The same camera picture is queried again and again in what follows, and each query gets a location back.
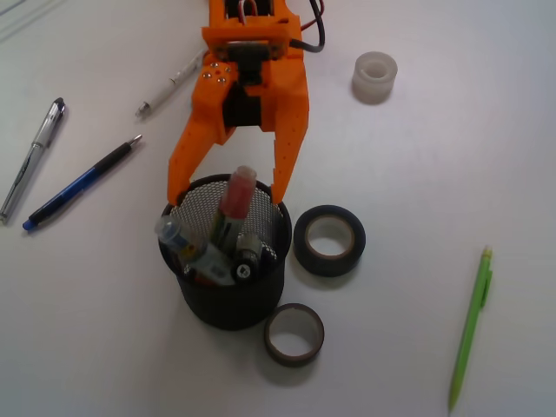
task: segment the mesh cup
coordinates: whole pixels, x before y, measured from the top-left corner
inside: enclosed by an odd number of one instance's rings
[[[191,183],[179,206],[168,205],[162,215],[174,215],[199,235],[209,238],[218,203],[230,175],[212,175]],[[286,206],[273,204],[270,188],[257,182],[242,234],[261,239],[266,256],[274,259],[257,280],[231,287],[207,286],[194,280],[194,271],[182,264],[166,245],[159,242],[162,258],[177,278],[189,308],[202,321],[225,330],[255,325],[275,309],[284,287],[284,261],[292,239],[292,224]]]

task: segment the red wire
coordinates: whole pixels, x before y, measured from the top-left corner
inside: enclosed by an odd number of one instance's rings
[[[257,10],[257,3],[255,0],[249,0],[249,2],[251,3],[251,13],[253,16],[258,16],[259,15],[259,10]],[[237,4],[237,12],[238,12],[238,19],[240,21],[240,23],[245,24],[245,1],[240,1]]]
[[[321,16],[322,16],[324,14],[324,0],[320,0],[320,2],[321,2]],[[311,22],[305,23],[304,25],[302,25],[301,30],[305,30],[306,28],[310,28],[315,23],[316,23],[316,19],[313,19]]]

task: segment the pen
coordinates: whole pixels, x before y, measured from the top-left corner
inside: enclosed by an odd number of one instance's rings
[[[146,118],[152,114],[155,109],[164,102],[168,97],[170,97],[174,91],[178,89],[180,84],[185,81],[185,79],[193,74],[197,68],[202,66],[202,59],[207,53],[207,49],[203,48],[195,57],[189,61],[189,63],[180,69],[177,74],[169,78],[168,81],[160,88],[160,91],[156,96],[150,100],[143,102],[142,105],[137,109],[136,117]]]
[[[54,134],[56,133],[56,128],[60,123],[60,120],[62,120],[64,112],[65,104],[63,99],[61,97],[57,98],[50,106],[49,112],[46,114],[41,128],[36,133],[29,152],[27,153],[27,156],[25,156],[23,165],[17,173],[16,180],[12,184],[10,192],[6,197],[6,200],[3,202],[2,208],[0,208],[0,222],[4,224],[8,222],[11,213],[17,205],[19,197],[25,187],[27,187],[29,179],[33,175],[33,171],[43,155],[44,149],[50,146],[50,143],[54,138]]]
[[[136,136],[128,142],[120,145],[103,159],[95,164],[95,166],[73,181],[68,187],[63,189],[49,202],[44,204],[39,210],[29,216],[29,220],[23,224],[23,228],[31,231],[40,223],[54,215],[61,207],[73,199],[77,194],[94,184],[103,174],[117,165],[142,138],[142,135]]]
[[[488,289],[490,281],[493,277],[493,271],[490,270],[490,261],[493,258],[493,250],[487,246],[483,250],[483,255],[480,258],[479,272],[477,273],[477,281],[473,289],[473,295],[467,311],[466,325],[463,328],[461,335],[460,351],[455,362],[453,369],[452,385],[450,386],[450,398],[448,400],[449,411],[453,410],[455,403],[460,395],[461,386],[463,384],[463,377],[466,372],[467,360],[469,359],[469,352],[471,351],[471,344],[473,343],[473,333],[477,325],[480,310],[485,307],[487,301]]]

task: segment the white desk surface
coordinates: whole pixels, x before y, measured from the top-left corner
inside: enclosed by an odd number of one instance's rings
[[[308,1],[290,1],[308,20]],[[68,117],[11,226],[0,229],[0,408],[6,416],[445,416],[480,252],[493,285],[453,415],[548,416],[556,394],[556,6],[545,1],[327,1],[306,55],[310,125],[285,203],[338,204],[367,231],[340,280],[293,256],[282,302],[326,327],[317,362],[274,364],[261,326],[208,328],[156,245],[191,81],[155,118],[151,88],[198,50],[205,0],[27,0],[0,17],[0,198],[50,103]],[[315,31],[306,35],[315,41]],[[350,92],[355,58],[400,71],[378,106]],[[143,133],[132,157],[33,236],[21,223]],[[273,137],[238,129],[195,177],[249,164]]]

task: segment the white pen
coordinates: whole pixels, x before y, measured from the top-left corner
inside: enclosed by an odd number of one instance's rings
[[[191,74],[195,72],[198,68],[202,66],[202,59],[207,53],[207,49],[203,48],[195,57],[189,61],[189,63],[179,70],[177,74],[169,78],[168,81],[162,86],[156,96],[152,99],[145,101],[137,109],[136,116],[140,119],[144,119],[152,114],[155,109],[162,104],[168,97],[170,97],[174,91],[178,89],[180,84],[188,78]]]
[[[17,173],[16,180],[11,186],[10,192],[6,197],[6,201],[3,203],[2,208],[0,208],[0,222],[4,224],[8,222],[14,207],[17,205],[19,197],[23,193],[25,187],[27,187],[27,183],[33,175],[33,171],[38,165],[44,150],[50,146],[50,143],[54,138],[54,134],[56,133],[56,128],[62,120],[64,111],[65,104],[63,99],[61,97],[57,98],[50,106],[49,112],[46,114],[41,128],[36,133],[29,152],[27,153],[27,156],[25,156],[23,165]]]

